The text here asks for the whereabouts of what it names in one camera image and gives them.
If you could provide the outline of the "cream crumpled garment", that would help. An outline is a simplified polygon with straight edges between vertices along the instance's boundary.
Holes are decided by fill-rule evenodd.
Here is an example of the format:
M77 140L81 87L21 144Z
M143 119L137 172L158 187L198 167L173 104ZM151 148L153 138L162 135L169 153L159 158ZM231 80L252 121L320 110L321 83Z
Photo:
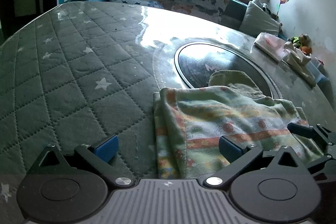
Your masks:
M311 87L315 87L315 77L306 67L306 65L311 61L311 58L305 55L301 50L295 48L291 42L285 42L284 53L285 56L282 60Z

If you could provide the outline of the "middle butterfly cushion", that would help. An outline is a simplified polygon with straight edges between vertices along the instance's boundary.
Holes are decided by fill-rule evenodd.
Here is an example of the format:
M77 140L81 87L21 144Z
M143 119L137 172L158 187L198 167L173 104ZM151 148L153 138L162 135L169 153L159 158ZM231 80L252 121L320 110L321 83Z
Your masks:
M171 10L221 24L230 0L174 0Z

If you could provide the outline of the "plush toys pile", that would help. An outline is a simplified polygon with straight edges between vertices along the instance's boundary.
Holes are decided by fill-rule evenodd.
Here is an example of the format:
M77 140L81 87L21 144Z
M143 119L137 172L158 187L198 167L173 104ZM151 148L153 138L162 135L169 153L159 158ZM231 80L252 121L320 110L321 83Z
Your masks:
M292 45L301 50L305 55L310 56L312 54L311 39L307 34L301 34L300 36L293 36L287 40Z

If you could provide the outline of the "round black glass table inset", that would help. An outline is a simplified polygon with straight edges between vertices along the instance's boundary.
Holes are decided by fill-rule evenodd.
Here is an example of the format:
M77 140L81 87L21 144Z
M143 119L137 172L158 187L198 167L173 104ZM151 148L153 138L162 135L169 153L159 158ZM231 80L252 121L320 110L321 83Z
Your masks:
M204 88L210 76L217 71L242 71L246 73L269 97L276 97L270 78L252 60L239 51L211 43L194 42L181 46L174 55L177 72L188 88Z

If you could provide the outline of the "plain white pillow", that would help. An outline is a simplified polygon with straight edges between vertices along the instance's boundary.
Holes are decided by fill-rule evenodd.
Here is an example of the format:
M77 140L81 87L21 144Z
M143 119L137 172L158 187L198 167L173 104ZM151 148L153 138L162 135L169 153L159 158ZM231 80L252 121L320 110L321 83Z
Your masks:
M262 9L262 4L260 0L249 1L239 31L255 38L262 32L278 36L280 23Z

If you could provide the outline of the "folded pink garment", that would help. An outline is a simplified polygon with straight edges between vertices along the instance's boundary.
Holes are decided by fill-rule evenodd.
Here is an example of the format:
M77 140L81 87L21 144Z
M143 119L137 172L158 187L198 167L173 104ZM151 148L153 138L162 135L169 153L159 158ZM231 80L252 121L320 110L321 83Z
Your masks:
M286 56L285 40L269 33L261 32L255 39L254 45L274 61L280 62Z

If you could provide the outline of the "grey quilted star table cover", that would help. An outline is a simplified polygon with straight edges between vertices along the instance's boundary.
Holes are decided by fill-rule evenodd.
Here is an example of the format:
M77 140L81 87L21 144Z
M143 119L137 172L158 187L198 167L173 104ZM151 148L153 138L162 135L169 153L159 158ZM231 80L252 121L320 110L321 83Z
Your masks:
M310 124L335 129L335 111L254 39L194 16L113 2L68 2L1 45L1 223L22 223L17 188L48 144L71 151L117 135L112 165L157 177L153 94L183 88L174 55L203 42L253 61L277 98L303 108Z

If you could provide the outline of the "clear plastic storage box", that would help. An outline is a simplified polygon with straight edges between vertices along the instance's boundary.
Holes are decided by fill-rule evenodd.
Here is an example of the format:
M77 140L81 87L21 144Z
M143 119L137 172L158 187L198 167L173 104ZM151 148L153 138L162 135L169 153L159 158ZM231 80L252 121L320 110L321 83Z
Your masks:
M313 57L306 65L308 71L314 76L315 83L320 87L324 88L326 85L330 83L328 77L326 77L324 72L324 65L323 62Z

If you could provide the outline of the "patterned green baby garment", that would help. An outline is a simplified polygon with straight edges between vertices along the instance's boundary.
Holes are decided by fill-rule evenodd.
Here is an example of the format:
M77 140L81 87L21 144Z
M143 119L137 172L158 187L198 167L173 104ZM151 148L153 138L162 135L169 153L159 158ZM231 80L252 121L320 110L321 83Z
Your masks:
M289 145L305 163L323 155L314 141L287 128L307 125L302 108L266 96L241 71L217 71L205 88L163 88L154 93L153 107L161 179L201 178L227 166L221 136L266 151Z

